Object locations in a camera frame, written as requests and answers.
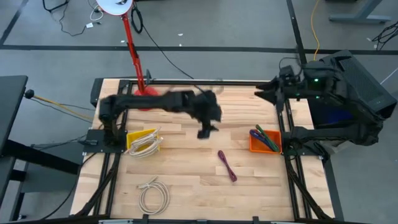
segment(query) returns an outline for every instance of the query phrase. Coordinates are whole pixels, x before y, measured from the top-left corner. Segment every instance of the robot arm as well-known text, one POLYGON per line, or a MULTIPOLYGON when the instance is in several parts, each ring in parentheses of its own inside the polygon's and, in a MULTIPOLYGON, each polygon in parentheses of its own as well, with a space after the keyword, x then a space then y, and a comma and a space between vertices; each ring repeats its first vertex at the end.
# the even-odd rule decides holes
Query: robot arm
POLYGON ((162 96, 111 95, 100 101, 99 120, 105 131, 107 144, 117 144, 120 134, 116 120, 126 109, 163 109, 173 113, 187 113, 201 123, 199 139, 209 138, 211 131, 218 129, 211 121, 221 121, 221 108, 216 95, 203 91, 195 95, 193 91, 168 91, 162 96))
POLYGON ((378 141, 384 118, 368 107, 341 75, 344 68, 339 66, 339 61, 344 59, 347 58, 336 57, 330 63, 317 61, 306 64, 303 80, 300 75, 294 75, 291 66, 284 67, 279 77, 257 86, 262 91, 255 92, 255 95, 274 104, 278 113, 283 111, 285 99, 307 98, 343 108, 354 116, 354 120, 346 122, 343 128, 307 130, 294 127, 284 139, 299 144, 310 140, 349 140, 365 146, 378 141))

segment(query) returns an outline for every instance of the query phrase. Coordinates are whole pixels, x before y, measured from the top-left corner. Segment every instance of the orange bin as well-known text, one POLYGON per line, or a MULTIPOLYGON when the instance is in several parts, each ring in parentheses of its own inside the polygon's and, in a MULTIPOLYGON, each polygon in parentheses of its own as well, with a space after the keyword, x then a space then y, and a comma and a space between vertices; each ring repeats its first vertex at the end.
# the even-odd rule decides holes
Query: orange bin
POLYGON ((281 154, 282 153, 282 138, 280 136, 279 131, 271 131, 264 130, 264 132, 268 135, 269 139, 271 139, 279 148, 279 152, 274 152, 270 149, 266 144, 256 139, 255 137, 250 135, 250 148, 251 152, 261 152, 261 153, 270 153, 270 154, 281 154))

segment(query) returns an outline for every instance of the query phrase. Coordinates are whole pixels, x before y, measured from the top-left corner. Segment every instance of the white cable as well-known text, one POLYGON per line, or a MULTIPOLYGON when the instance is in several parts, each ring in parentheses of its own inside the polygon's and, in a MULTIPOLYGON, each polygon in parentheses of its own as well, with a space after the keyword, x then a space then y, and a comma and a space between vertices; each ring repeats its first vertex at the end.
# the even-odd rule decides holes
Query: white cable
POLYGON ((380 85, 382 85, 385 81, 387 81, 387 79, 389 79, 391 77, 391 75, 393 75, 397 70, 398 70, 398 68, 396 68, 393 72, 391 72, 391 74, 389 76, 387 76, 387 78, 385 78, 383 81, 380 82, 380 85))
POLYGON ((130 148, 125 152, 129 153, 132 157, 135 158, 143 158, 152 155, 153 153, 158 151, 159 144, 163 141, 163 138, 157 138, 157 133, 160 128, 157 128, 153 133, 147 134, 141 138, 134 140, 130 144, 130 148), (145 146, 151 144, 147 148, 138 151, 141 146, 145 146))
POLYGON ((90 14, 90 20, 91 21, 98 21, 98 20, 102 19, 102 17, 104 17, 104 12, 102 11, 102 9, 100 9, 100 6, 96 5, 95 7, 93 7, 93 10, 92 10, 92 12, 90 14), (99 13, 101 13, 101 16, 99 18, 97 18, 97 19, 93 19, 93 13, 96 11, 96 9, 98 10, 99 13))
POLYGON ((142 184, 138 186, 138 189, 142 189, 141 193, 139 194, 139 209, 144 213, 148 215, 158 215, 167 208, 170 202, 170 194, 169 190, 167 189, 166 185, 164 185, 162 182, 155 181, 157 177, 152 178, 150 182, 146 184, 142 184), (162 195, 162 205, 157 209, 157 210, 149 210, 145 206, 145 194, 146 192, 151 188, 157 189, 160 194, 162 195))

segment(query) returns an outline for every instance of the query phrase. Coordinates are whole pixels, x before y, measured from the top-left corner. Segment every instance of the wooden tabletop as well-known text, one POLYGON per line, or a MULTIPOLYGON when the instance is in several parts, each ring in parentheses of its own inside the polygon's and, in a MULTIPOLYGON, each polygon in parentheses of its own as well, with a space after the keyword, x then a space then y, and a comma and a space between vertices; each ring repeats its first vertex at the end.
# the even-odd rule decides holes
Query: wooden tabletop
MULTIPOLYGON (((116 94, 119 80, 105 79, 100 98, 116 94)), ((153 86, 159 93, 167 90, 186 90, 192 86, 153 86)), ((283 156, 249 152, 249 130, 255 124, 264 129, 279 130, 275 108, 254 96, 254 86, 203 86, 214 88, 223 111, 218 132, 207 140, 197 139, 200 124, 187 114, 162 110, 129 110, 129 132, 162 127, 164 138, 160 152, 143 159, 123 154, 112 207, 112 218, 142 218, 138 207, 138 185, 159 176, 170 191, 170 205, 156 219, 207 220, 293 220, 289 186, 283 156), (238 181, 232 183, 225 166, 217 156, 223 150, 238 181)), ((312 128, 312 120, 305 100, 291 101, 296 126, 312 128)), ((100 122, 96 118, 93 128, 100 122)), ((103 154, 95 155, 81 169, 71 213, 78 212, 98 186, 103 154)), ((334 217, 330 194, 322 162, 316 156, 302 156, 307 189, 315 201, 334 217)), ((296 188, 300 216, 304 217, 302 199, 296 188)), ((104 211, 104 193, 101 210, 104 211)), ((149 190, 146 204, 157 208, 161 198, 156 190, 149 190)))

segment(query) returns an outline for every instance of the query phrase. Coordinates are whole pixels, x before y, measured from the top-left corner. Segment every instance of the white coiled wire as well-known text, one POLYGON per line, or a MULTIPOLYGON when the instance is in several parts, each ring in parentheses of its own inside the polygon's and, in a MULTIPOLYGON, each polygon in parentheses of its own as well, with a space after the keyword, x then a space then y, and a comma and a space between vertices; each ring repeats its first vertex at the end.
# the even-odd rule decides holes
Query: white coiled wire
POLYGON ((163 141, 163 138, 157 137, 157 133, 159 132, 159 130, 160 128, 157 128, 153 133, 147 134, 134 140, 130 144, 130 148, 125 153, 128 152, 132 157, 135 158, 144 158, 157 152, 159 144, 163 141), (151 145, 141 151, 137 151, 141 146, 145 146, 148 144, 151 145))
POLYGON ((152 180, 150 180, 150 182, 138 186, 138 189, 142 189, 141 193, 139 194, 139 209, 144 214, 158 215, 158 214, 164 212, 164 210, 169 205, 169 202, 170 202, 169 190, 167 189, 166 185, 163 184, 162 182, 155 181, 156 178, 157 177, 154 177, 154 178, 152 178, 152 180), (160 205, 160 207, 157 210, 149 210, 145 206, 145 194, 151 187, 157 189, 162 196, 162 204, 160 205))

